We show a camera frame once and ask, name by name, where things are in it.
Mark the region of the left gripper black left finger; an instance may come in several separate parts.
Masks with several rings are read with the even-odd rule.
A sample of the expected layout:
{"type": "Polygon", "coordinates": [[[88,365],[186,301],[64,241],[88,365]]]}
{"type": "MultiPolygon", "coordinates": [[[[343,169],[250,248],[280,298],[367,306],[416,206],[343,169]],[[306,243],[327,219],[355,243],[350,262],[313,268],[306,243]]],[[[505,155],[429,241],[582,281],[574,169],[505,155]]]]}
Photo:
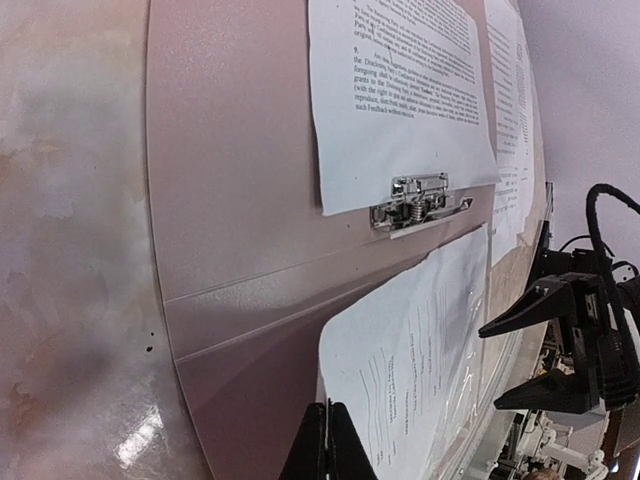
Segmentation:
{"type": "Polygon", "coordinates": [[[280,480],[324,480],[328,475],[327,407],[307,406],[295,435],[280,480]]]}

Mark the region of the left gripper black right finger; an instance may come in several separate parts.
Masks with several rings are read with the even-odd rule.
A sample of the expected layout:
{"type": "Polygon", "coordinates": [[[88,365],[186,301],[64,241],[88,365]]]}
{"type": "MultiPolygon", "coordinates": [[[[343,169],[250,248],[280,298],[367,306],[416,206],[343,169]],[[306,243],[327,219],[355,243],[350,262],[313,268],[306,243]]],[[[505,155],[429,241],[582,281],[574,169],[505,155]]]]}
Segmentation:
{"type": "Polygon", "coordinates": [[[326,452],[328,479],[377,480],[344,403],[328,404],[326,452]]]}

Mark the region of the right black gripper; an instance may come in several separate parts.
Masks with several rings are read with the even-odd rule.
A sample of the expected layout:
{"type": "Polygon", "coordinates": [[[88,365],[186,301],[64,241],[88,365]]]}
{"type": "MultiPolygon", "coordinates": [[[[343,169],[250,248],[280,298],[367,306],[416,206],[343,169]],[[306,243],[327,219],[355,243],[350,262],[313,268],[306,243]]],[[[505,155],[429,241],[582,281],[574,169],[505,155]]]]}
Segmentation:
{"type": "Polygon", "coordinates": [[[629,372],[629,351],[597,275],[595,252],[544,249],[536,254],[529,283],[508,310],[479,329],[479,337],[551,320],[559,351],[572,360],[574,372],[554,369],[532,378],[497,398],[495,408],[584,414],[600,401],[608,411],[632,403],[639,379],[629,372]]]}

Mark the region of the white sheet dense English text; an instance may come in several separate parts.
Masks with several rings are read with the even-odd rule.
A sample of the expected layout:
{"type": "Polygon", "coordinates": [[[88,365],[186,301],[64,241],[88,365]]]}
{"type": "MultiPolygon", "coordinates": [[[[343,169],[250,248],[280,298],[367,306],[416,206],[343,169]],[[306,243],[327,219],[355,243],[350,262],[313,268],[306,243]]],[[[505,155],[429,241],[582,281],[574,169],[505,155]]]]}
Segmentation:
{"type": "Polygon", "coordinates": [[[397,177],[497,181],[483,2],[313,1],[308,28],[325,215],[388,200],[397,177]]]}

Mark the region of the pink-brown file folder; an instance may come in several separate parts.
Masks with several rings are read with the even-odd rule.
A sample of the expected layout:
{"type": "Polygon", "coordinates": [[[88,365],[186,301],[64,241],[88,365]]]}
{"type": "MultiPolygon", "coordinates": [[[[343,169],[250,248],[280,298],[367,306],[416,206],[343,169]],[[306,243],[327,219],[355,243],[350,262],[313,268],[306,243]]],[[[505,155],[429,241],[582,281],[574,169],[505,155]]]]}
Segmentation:
{"type": "Polygon", "coordinates": [[[390,239],[369,208],[325,215],[309,71],[313,1],[154,1],[147,149],[156,264],[180,386],[217,479],[278,478],[318,395],[322,330],[433,250],[482,225],[484,316],[458,363],[421,479],[465,475],[516,334],[477,331],[524,290],[545,205],[534,95],[534,198],[516,248],[492,263],[495,183],[453,190],[469,210],[390,239]]]}

